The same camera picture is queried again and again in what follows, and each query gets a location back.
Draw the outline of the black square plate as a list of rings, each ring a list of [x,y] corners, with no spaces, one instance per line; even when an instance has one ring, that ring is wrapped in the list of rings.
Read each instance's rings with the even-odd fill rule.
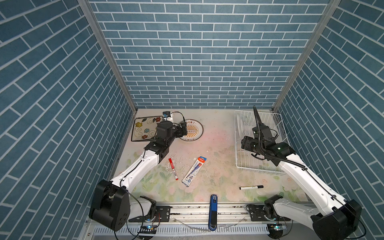
[[[158,123],[160,123],[162,120],[162,116],[136,118],[133,124],[131,141],[151,141],[157,133]]]

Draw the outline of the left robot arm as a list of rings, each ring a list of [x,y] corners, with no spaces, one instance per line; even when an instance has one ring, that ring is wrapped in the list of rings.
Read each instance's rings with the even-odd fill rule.
[[[157,134],[145,147],[139,158],[113,179],[101,180],[95,188],[90,219],[117,232],[131,219],[151,221],[156,214],[156,201],[148,197],[136,198],[132,191],[142,178],[156,167],[169,153],[176,138],[187,135],[187,123],[174,124],[163,120],[158,123]]]

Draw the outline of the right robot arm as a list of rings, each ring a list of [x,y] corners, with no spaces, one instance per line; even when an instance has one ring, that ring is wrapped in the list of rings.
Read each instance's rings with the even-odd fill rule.
[[[311,209],[274,195],[265,200],[266,218],[289,218],[312,229],[322,240],[344,240],[357,230],[362,212],[360,204],[355,200],[346,200],[329,187],[287,143],[277,144],[272,140],[245,136],[241,148],[252,152],[253,157],[262,155],[279,167],[315,204],[315,208]]]

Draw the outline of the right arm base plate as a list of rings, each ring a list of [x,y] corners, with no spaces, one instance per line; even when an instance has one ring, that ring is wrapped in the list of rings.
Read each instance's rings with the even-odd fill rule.
[[[291,219],[284,217],[268,217],[265,211],[264,205],[255,205],[255,204],[247,204],[246,211],[249,213],[252,222],[259,221],[269,221],[269,222],[277,222],[277,221],[286,221],[289,222]]]

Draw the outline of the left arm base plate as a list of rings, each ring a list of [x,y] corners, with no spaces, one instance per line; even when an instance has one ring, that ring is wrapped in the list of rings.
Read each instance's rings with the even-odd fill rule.
[[[129,223],[141,223],[142,220],[144,220],[145,223],[169,222],[170,213],[171,213],[170,206],[156,206],[156,210],[154,211],[154,214],[149,212],[145,217],[138,216],[135,218],[131,218],[129,219]]]

